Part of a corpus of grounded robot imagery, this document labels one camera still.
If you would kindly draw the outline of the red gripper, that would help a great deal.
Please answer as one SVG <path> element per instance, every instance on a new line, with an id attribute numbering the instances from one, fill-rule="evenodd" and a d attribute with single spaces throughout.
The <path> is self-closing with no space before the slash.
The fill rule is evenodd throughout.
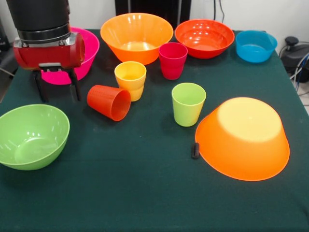
<path id="1" fill-rule="evenodd" d="M 13 51 L 17 63 L 27 70 L 33 70 L 32 75 L 35 80 L 39 96 L 42 102 L 49 102 L 45 91 L 42 74 L 39 71 L 47 67 L 61 67 L 68 70 L 71 80 L 70 92 L 74 101 L 81 101 L 79 82 L 74 69 L 81 66 L 85 56 L 85 45 L 80 33 L 72 32 L 64 40 L 42 44 L 26 44 L 20 39 L 13 43 Z"/>

